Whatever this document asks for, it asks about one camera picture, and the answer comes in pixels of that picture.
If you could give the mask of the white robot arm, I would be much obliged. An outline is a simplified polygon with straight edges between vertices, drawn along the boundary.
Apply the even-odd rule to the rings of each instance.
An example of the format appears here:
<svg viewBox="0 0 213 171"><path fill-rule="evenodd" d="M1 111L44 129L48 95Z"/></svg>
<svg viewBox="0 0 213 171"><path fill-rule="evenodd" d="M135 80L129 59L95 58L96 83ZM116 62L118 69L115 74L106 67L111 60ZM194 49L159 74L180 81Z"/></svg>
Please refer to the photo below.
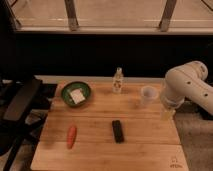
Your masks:
<svg viewBox="0 0 213 171"><path fill-rule="evenodd" d="M213 120L213 86L205 82L207 76L208 69L200 61L169 69L160 93L163 105L161 118L172 118L185 99L189 99L202 109L204 119Z"/></svg>

